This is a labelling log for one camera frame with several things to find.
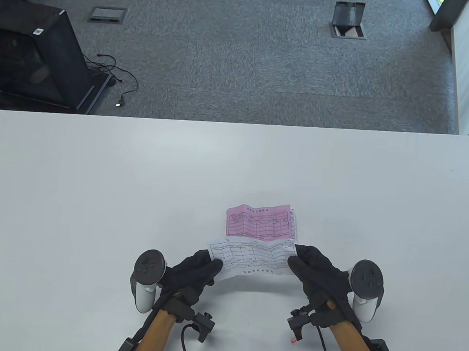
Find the person's left hand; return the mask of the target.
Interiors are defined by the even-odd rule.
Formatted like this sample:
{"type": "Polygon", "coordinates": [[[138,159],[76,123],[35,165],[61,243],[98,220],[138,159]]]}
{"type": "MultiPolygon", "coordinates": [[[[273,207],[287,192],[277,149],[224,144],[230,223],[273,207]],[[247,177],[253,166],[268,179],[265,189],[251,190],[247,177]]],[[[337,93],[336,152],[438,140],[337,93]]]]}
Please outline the person's left hand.
{"type": "Polygon", "coordinates": [[[174,267],[167,267],[159,282],[160,297],[154,308],[162,309],[172,298],[193,306],[198,303],[205,286],[212,286],[223,261],[212,260],[208,250],[200,250],[174,267]]]}

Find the person's right hand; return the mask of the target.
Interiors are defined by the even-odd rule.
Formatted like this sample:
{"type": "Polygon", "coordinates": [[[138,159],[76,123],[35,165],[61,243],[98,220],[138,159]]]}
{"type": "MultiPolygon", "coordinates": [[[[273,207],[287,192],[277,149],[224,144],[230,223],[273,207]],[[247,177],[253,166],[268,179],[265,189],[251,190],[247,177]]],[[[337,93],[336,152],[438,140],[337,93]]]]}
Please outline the person's right hand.
{"type": "Polygon", "coordinates": [[[348,294],[353,291],[348,272],[334,267],[313,246],[296,245],[296,252],[297,255],[288,258],[287,264],[302,282],[303,291],[315,311],[310,315],[311,324],[325,329],[347,321],[362,331],[348,300],[348,294]]]}

